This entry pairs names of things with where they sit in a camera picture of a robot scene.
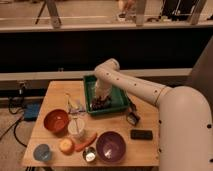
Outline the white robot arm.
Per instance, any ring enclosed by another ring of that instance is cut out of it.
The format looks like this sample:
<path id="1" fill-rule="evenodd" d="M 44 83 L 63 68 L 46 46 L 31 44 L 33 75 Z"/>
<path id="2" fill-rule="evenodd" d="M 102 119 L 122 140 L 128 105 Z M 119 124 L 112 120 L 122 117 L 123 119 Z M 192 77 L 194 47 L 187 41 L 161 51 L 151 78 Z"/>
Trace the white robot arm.
<path id="1" fill-rule="evenodd" d="M 188 86 L 171 88 L 120 72 L 111 58 L 94 70 L 95 95 L 116 86 L 159 110 L 159 171 L 213 171 L 213 117 L 204 95 Z"/>

